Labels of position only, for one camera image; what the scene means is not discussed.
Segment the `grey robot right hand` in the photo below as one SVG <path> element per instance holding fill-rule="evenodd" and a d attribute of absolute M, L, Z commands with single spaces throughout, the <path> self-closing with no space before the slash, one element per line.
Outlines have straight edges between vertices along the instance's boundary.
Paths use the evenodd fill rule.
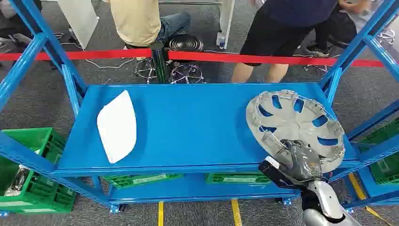
<path fill-rule="evenodd" d="M 307 181 L 322 177 L 319 154 L 301 140 L 283 139 L 281 143 L 289 150 L 291 165 L 285 166 L 283 172 L 298 181 Z"/>

